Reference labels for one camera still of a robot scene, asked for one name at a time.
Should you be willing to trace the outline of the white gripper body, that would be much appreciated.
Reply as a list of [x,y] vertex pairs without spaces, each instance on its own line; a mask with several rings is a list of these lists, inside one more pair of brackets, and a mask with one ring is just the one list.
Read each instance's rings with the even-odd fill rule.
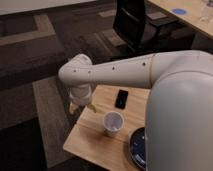
[[92,101],[92,90],[89,84],[71,87],[69,93],[70,100],[80,106],[86,106]]

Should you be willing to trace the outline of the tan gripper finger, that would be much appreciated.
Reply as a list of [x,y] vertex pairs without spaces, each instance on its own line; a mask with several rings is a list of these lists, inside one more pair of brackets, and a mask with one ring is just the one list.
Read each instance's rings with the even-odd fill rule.
[[88,108],[91,109],[94,113],[97,112],[96,107],[93,104],[89,104]]
[[69,113],[70,114],[74,114],[75,110],[78,108],[78,105],[76,105],[75,103],[70,103],[69,105]]

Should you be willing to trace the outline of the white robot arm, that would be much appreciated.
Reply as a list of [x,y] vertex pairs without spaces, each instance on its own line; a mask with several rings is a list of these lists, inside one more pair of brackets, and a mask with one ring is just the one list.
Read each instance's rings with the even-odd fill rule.
[[148,89],[146,171],[213,171],[213,54],[160,52],[96,65],[78,54],[58,76],[78,105],[91,101],[92,84]]

